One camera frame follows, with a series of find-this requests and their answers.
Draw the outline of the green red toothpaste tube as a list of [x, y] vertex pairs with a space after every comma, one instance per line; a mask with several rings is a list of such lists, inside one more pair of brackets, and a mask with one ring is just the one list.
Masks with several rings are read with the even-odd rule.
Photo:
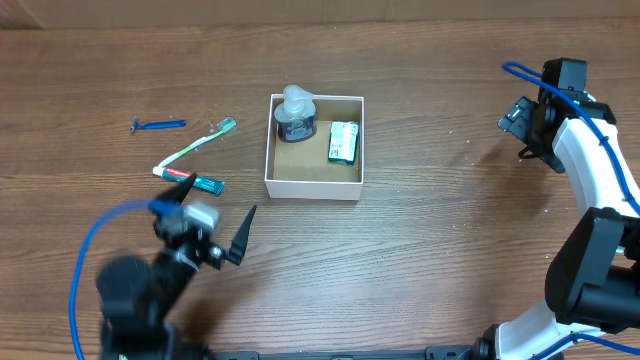
[[[184, 182], [191, 176], [191, 173], [160, 166], [155, 166], [152, 169], [152, 174], [174, 182]], [[194, 181], [194, 187], [219, 196], [224, 190], [225, 182], [197, 175]]]

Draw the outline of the green white soap bar pack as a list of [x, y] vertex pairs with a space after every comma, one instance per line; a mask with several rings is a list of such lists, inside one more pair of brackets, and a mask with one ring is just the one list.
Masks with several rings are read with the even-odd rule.
[[360, 126], [356, 122], [334, 121], [329, 128], [328, 161], [354, 165]]

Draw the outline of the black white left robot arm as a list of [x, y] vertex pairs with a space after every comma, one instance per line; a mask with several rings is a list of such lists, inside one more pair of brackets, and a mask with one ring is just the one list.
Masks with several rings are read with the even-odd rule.
[[201, 341], [186, 340], [165, 321], [192, 278], [203, 265], [216, 270], [240, 265], [248, 246], [257, 207], [252, 206], [230, 247], [214, 242], [221, 214], [204, 202], [184, 204], [195, 185], [191, 175], [141, 207], [154, 216], [153, 230], [163, 246], [152, 262], [123, 255], [102, 267], [96, 288], [101, 299], [102, 359], [211, 359]]

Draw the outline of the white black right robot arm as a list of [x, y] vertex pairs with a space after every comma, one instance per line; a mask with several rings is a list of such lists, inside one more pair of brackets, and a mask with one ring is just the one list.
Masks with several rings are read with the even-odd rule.
[[514, 61], [502, 68], [539, 90], [535, 100], [520, 98], [499, 128], [523, 143], [520, 159], [538, 158], [568, 176], [580, 220], [547, 270], [543, 300], [488, 328], [463, 356], [560, 359], [584, 341], [637, 355], [608, 338], [639, 326], [639, 187], [617, 120], [586, 91], [583, 60], [548, 60], [541, 71]]

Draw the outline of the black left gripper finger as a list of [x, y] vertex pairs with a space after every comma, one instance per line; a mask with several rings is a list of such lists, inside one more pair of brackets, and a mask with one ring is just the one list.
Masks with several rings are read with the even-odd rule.
[[174, 187], [160, 193], [158, 195], [158, 199], [181, 204], [193, 187], [196, 179], [197, 175], [191, 174], [188, 178], [185, 178], [182, 181], [178, 182]]
[[248, 246], [251, 224], [256, 210], [257, 206], [253, 205], [238, 228], [234, 238], [232, 239], [231, 246], [227, 251], [226, 260], [236, 266], [239, 266], [244, 259]]

